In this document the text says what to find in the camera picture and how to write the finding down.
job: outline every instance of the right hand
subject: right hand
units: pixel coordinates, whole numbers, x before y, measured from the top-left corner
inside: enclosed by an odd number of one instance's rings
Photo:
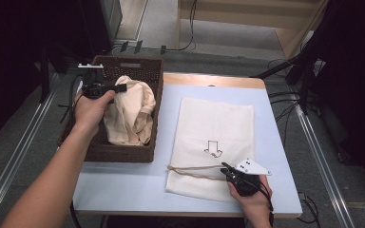
[[[265,193],[268,191],[269,195],[272,197],[272,189],[269,187],[266,176],[260,175],[259,180],[266,187],[265,189],[265,187],[261,185],[261,189],[265,191]],[[269,224],[269,202],[260,191],[251,197],[241,197],[233,183],[228,182],[227,185],[230,189],[230,195],[241,204],[245,216],[251,221],[255,228],[271,227]]]
[[[83,130],[92,138],[99,130],[99,122],[106,112],[107,104],[115,98],[113,90],[107,91],[101,98],[91,100],[83,96],[82,90],[75,96],[76,124],[73,129]]]

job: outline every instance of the black stand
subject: black stand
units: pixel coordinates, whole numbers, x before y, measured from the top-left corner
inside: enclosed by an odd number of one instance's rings
[[[287,67],[292,67],[288,75],[286,76],[286,83],[288,85],[294,85],[298,82],[301,76],[303,77],[303,82],[300,89],[299,105],[305,114],[307,114],[306,105],[308,88],[313,78],[315,77],[313,67],[318,55],[321,52],[321,47],[323,47],[322,37],[325,35],[325,32],[327,31],[330,23],[334,20],[342,3],[343,0],[330,1],[328,3],[324,18],[322,19],[313,36],[307,42],[300,54],[278,66],[275,66],[274,68],[271,68],[255,76],[255,78],[265,79],[281,70],[284,70]]]

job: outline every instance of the beige fabric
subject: beige fabric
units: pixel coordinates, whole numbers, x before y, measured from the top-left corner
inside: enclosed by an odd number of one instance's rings
[[[115,85],[126,84],[127,92],[117,93],[104,121],[108,141],[113,144],[143,145],[150,141],[156,101],[153,91],[144,82],[121,76]]]
[[[254,159],[254,107],[183,98],[174,141],[172,167],[237,164]],[[235,201],[219,168],[168,171],[166,190],[218,201]],[[221,178],[210,180],[200,176]]]

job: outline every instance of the wicker basket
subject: wicker basket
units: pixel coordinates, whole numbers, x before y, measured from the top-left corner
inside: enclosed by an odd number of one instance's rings
[[[128,75],[133,80],[147,83],[152,89],[156,106],[152,112],[153,128],[150,142],[146,145],[115,145],[108,142],[104,123],[100,123],[99,133],[93,138],[87,150],[87,162],[153,162],[156,145],[158,115],[163,93],[163,60],[117,58],[96,56],[93,65],[103,64],[104,84],[114,85],[120,76]],[[70,132],[68,123],[59,138],[61,144]]]

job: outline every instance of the cable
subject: cable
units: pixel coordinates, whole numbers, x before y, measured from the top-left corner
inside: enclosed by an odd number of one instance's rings
[[[76,217],[75,207],[73,206],[73,201],[70,203],[70,216],[72,217],[73,223],[75,224],[76,228],[82,228],[81,224],[79,223],[78,218]]]
[[[116,50],[117,48],[120,48],[122,47],[123,45],[122,44],[114,44],[112,50],[111,50],[111,55],[114,56],[114,50]]]
[[[276,60],[271,60],[271,61],[269,61],[269,63],[268,63],[268,69],[270,69],[270,65],[272,64],[272,63],[274,63],[274,62],[276,62],[276,61],[279,61],[279,60],[283,60],[283,61],[287,61],[287,60],[284,60],[284,59],[276,59]],[[277,74],[277,73],[274,73],[274,75],[277,75],[277,76],[279,76],[279,77],[286,77],[287,76],[287,72],[286,72],[286,68],[283,70],[284,72],[285,72],[285,74],[286,75],[281,75],[281,74]]]
[[[316,203],[310,198],[310,197],[308,197],[308,196],[305,196],[305,194],[304,194],[304,199],[301,199],[306,205],[307,205],[307,207],[310,209],[310,212],[311,212],[311,214],[313,214],[313,217],[314,217],[314,219],[313,220],[310,220],[310,221],[307,221],[307,220],[304,220],[304,219],[302,219],[302,218],[297,218],[299,221],[301,221],[301,222],[304,222],[304,223],[307,223],[307,224],[312,224],[312,223],[316,223],[317,224],[317,227],[318,228],[320,228],[321,227],[321,224],[319,223],[319,219],[318,219],[318,208],[317,208],[317,205],[316,205]],[[310,205],[310,203],[308,202],[308,200],[310,201],[310,202],[312,202],[313,203],[313,205],[314,205],[314,207],[315,207],[315,209],[316,209],[316,211],[313,209],[313,207]]]
[[[268,94],[269,98],[281,96],[281,95],[297,95],[298,92],[276,92],[276,93],[270,93]]]
[[[291,104],[289,107],[285,108],[281,113],[280,115],[278,115],[276,118],[275,118],[275,121],[278,122],[282,117],[284,117],[285,115],[288,114],[288,112],[286,112],[288,109],[292,108],[294,105],[298,105],[298,103],[294,103],[294,104]]]
[[[191,27],[191,40],[189,41],[188,45],[186,45],[183,48],[180,49],[166,49],[167,51],[182,51],[187,49],[193,42],[194,42],[194,20],[195,20],[195,11],[197,10],[197,2],[198,0],[194,0],[194,2],[192,3],[192,7],[191,7],[191,11],[189,13],[189,24]],[[152,48],[152,47],[143,47],[145,49],[159,49],[159,48]]]
[[[69,107],[68,107],[68,113],[69,113],[69,126],[73,127],[73,125],[75,124],[75,110],[74,110],[74,106],[73,105],[73,88],[75,87],[75,83],[76,83],[76,79],[79,77],[83,77],[82,74],[78,74],[76,75],[76,77],[72,80],[72,83],[70,84],[70,89],[69,89]]]
[[[265,184],[263,184],[263,182],[259,182],[264,188],[265,188],[265,190],[266,190],[266,193],[267,193],[267,195],[268,195],[268,198],[270,199],[271,198],[271,194],[269,194],[269,191],[266,189],[266,186],[265,186]]]
[[[282,100],[277,100],[274,102],[271,102],[271,105],[275,104],[275,103],[279,103],[279,102],[298,102],[300,99],[282,99]]]
[[[70,84],[70,89],[69,89],[69,95],[68,95],[68,105],[63,105],[63,104],[58,104],[59,107],[66,107],[67,110],[65,111],[64,115],[62,116],[61,118],[61,121],[59,122],[59,124],[61,124],[64,120],[65,120],[65,117],[68,115],[69,117],[69,121],[71,121],[71,116],[72,116],[72,110],[71,110],[71,107],[73,105],[73,102],[72,102],[72,95],[73,95],[73,88],[75,87],[75,82],[76,82],[76,79],[78,77],[82,77],[81,74],[79,75],[76,75],[76,77],[73,79],[72,83]]]
[[[286,135],[287,135],[287,125],[289,123],[289,118],[290,118],[290,114],[292,113],[292,111],[296,108],[298,104],[294,104],[292,105],[292,107],[289,110],[289,113],[287,113],[287,118],[286,118],[286,124],[284,126],[284,133],[283,133],[283,148],[286,146]]]

